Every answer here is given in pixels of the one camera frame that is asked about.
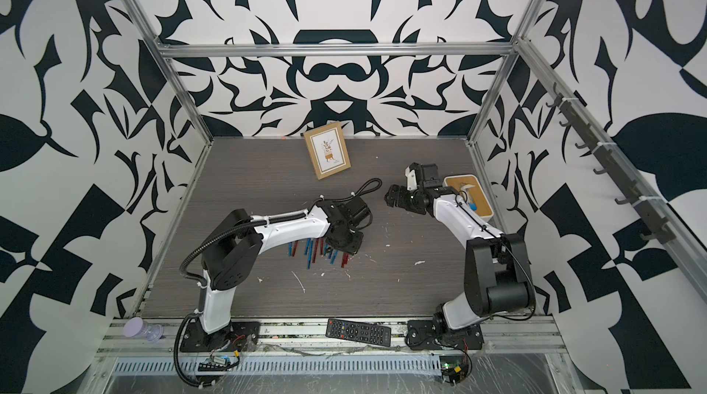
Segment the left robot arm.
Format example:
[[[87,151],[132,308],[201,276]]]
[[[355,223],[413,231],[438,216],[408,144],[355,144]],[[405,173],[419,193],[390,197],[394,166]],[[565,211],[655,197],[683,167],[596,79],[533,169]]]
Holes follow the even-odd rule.
[[[179,267],[201,290],[196,311],[202,331],[219,333],[231,323],[236,288],[263,252],[304,239],[323,239],[332,250],[359,252],[372,212],[360,197],[320,200],[310,208],[280,215],[230,214]]]

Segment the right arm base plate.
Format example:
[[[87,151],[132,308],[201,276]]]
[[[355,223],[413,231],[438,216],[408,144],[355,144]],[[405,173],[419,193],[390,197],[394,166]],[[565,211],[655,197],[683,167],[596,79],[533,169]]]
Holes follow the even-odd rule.
[[[409,320],[405,344],[414,351],[447,348],[478,351],[483,348],[484,338],[479,325],[462,330],[447,330],[432,320]]]

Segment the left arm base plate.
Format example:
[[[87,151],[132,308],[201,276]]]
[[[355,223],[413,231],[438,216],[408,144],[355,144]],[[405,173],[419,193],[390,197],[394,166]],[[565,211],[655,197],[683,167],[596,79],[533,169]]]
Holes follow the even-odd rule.
[[[206,333],[200,320],[189,320],[175,347],[182,353],[246,352],[259,342],[261,324],[257,321],[231,322],[215,333]]]

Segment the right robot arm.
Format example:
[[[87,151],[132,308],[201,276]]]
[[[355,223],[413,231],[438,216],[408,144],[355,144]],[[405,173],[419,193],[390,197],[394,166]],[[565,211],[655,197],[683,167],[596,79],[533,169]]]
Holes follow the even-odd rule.
[[[392,185],[386,204],[418,215],[430,215],[443,224],[465,250],[463,291],[440,306],[441,327],[459,331],[512,313],[536,310],[527,246],[517,234],[494,228],[472,211],[468,197],[444,184],[437,165],[412,163],[406,183]]]

